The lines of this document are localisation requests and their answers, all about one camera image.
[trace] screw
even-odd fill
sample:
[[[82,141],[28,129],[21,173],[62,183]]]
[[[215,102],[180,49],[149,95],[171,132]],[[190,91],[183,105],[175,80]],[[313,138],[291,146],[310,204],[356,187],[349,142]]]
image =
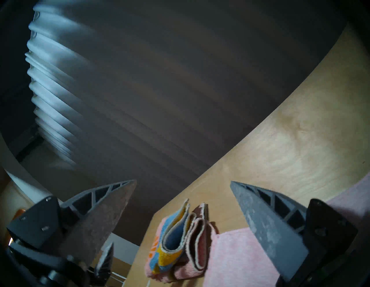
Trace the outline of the screw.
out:
[[[322,227],[322,228],[316,228],[315,229],[315,233],[318,235],[318,236],[327,236],[327,229],[325,227]]]

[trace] folded cloth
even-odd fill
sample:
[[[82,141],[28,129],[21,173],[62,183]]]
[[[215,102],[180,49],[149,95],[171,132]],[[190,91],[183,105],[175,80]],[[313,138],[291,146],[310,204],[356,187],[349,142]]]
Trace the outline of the folded cloth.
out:
[[[177,262],[185,246],[186,235],[194,215],[189,215],[189,199],[174,214],[162,219],[145,265],[147,277],[156,279]]]
[[[174,267],[154,279],[169,283],[180,279],[189,279],[204,273],[207,264],[207,222],[208,210],[205,203],[197,206],[190,214],[192,222],[186,235],[185,253]]]

